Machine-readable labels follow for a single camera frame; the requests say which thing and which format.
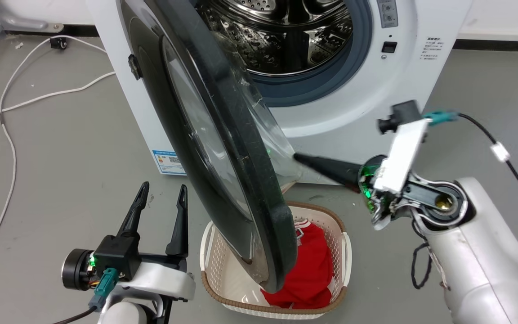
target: laundry basket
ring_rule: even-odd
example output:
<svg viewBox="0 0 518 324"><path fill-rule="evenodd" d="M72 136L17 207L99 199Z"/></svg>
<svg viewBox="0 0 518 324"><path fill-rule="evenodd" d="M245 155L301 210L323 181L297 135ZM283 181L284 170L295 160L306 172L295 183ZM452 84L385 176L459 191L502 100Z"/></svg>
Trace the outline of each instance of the laundry basket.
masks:
<svg viewBox="0 0 518 324"><path fill-rule="evenodd" d="M351 275L351 241L345 232L343 222L335 213L324 207L299 202L287 202L287 204L295 221L308 220L325 232L325 239L333 258L335 279L331 304L310 310L270 306L263 297L260 286L243 270L219 231L210 222L201 241L199 254L201 279L209 295L226 308L279 320L312 320L335 309L345 297Z"/></svg>

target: basket handle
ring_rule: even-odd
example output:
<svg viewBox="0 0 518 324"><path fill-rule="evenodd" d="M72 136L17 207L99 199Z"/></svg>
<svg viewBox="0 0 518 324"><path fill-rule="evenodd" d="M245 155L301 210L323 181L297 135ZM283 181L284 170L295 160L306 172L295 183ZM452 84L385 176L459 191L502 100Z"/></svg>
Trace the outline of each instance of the basket handle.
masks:
<svg viewBox="0 0 518 324"><path fill-rule="evenodd" d="M213 227L213 222L210 221L209 224L207 224L207 227L205 227L205 230L203 232L203 238L201 239L201 248L199 250L199 266L201 267L201 271L205 271L205 268L207 267L207 261L208 261L208 245L211 244L210 240L210 234L211 234L211 228Z"/></svg>
<svg viewBox="0 0 518 324"><path fill-rule="evenodd" d="M343 239L341 240L341 253L343 254L341 256L343 259L343 268L341 269L341 273L343 275L341 276L341 281L343 281L343 287L347 287L349 284L349 279L351 278L351 259L353 256L353 251L351 250L351 239L349 238L349 234L347 234L347 232L343 232Z"/></svg>

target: red clothing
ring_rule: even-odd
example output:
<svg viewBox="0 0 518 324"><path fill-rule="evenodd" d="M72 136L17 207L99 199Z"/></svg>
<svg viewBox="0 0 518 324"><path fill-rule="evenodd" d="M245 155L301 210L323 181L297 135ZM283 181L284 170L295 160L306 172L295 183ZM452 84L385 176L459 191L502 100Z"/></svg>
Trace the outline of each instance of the red clothing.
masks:
<svg viewBox="0 0 518 324"><path fill-rule="evenodd" d="M261 290L267 302L282 308L323 308L331 302L333 260L323 230L309 221L295 224L297 263L277 293Z"/></svg>

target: black baseboard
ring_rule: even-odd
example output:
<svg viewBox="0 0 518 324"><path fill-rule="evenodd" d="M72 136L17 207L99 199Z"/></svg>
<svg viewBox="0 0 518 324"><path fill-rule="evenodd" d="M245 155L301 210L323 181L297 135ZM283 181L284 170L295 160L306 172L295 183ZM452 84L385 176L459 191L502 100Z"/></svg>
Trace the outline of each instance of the black baseboard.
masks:
<svg viewBox="0 0 518 324"><path fill-rule="evenodd" d="M37 31L7 31L7 33L11 35L56 35L55 33L41 33ZM99 37L99 33L94 25L64 25L63 31L60 34L73 37ZM518 52L518 41L457 39L453 49Z"/></svg>
<svg viewBox="0 0 518 324"><path fill-rule="evenodd" d="M454 50L518 52L518 41L457 39Z"/></svg>

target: camera lens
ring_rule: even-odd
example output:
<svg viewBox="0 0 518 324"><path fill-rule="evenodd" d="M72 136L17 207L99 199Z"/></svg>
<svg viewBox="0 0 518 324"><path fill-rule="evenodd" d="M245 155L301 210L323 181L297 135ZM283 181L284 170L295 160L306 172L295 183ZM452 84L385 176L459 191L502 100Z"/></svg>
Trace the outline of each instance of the camera lens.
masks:
<svg viewBox="0 0 518 324"><path fill-rule="evenodd" d="M93 250L76 248L65 258L61 270L61 280L67 289L86 291L89 289L89 256Z"/></svg>

